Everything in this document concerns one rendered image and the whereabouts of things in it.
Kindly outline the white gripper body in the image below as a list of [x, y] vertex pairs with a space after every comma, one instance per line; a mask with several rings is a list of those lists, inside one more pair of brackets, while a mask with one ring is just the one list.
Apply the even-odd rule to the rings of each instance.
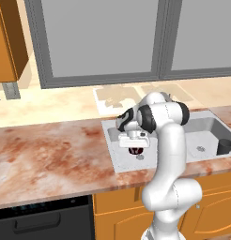
[[124, 148], [148, 148], [150, 146], [147, 135], [139, 134], [135, 138], [130, 138], [127, 134], [118, 136], [119, 146]]

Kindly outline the steel double basin sink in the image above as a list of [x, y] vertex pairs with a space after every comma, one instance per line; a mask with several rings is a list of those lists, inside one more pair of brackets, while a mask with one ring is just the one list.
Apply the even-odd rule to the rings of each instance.
[[[150, 146], [139, 156], [132, 155], [128, 148], [119, 146], [119, 131], [115, 120], [102, 121], [108, 150], [115, 173], [153, 169], [157, 166], [157, 136], [148, 134]], [[231, 141], [231, 128], [211, 111], [192, 112], [190, 120], [183, 127], [187, 144], [187, 162], [197, 162], [213, 158], [231, 157], [231, 150], [218, 155], [218, 143], [221, 139]]]

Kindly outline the dark grey mug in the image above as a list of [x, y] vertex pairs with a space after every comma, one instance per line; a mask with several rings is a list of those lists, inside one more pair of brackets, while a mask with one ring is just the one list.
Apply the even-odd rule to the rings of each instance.
[[225, 155], [231, 151], [231, 141], [227, 139], [220, 139], [217, 147], [218, 155]]

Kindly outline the dark red cup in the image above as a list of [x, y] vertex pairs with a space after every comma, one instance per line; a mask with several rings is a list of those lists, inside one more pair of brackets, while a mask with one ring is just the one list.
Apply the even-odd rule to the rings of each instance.
[[143, 148], [137, 148], [137, 147], [132, 147], [129, 149], [129, 153], [131, 155], [141, 155], [143, 153], [144, 149]]

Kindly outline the orange cupboard door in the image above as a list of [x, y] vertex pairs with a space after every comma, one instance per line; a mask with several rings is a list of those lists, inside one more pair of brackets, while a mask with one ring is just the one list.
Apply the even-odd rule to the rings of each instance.
[[95, 240], [140, 240], [153, 213], [142, 204], [142, 187], [93, 195]]
[[185, 214], [180, 231], [187, 240], [212, 240], [231, 234], [231, 172], [197, 177], [203, 198]]

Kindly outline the grey framed window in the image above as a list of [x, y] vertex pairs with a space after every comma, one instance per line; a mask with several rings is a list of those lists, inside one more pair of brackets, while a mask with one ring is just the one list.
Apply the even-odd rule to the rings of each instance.
[[24, 0], [43, 89], [231, 76], [231, 0]]

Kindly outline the black dishwasher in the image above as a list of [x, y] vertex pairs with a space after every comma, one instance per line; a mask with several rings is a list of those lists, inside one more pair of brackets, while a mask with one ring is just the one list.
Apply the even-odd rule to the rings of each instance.
[[92, 196], [0, 209], [0, 240], [95, 240]]

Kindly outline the orange wall cupboard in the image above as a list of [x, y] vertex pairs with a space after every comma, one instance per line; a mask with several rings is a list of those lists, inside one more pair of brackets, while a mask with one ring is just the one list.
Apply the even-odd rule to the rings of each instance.
[[0, 83], [17, 82], [28, 62], [16, 0], [0, 0]]

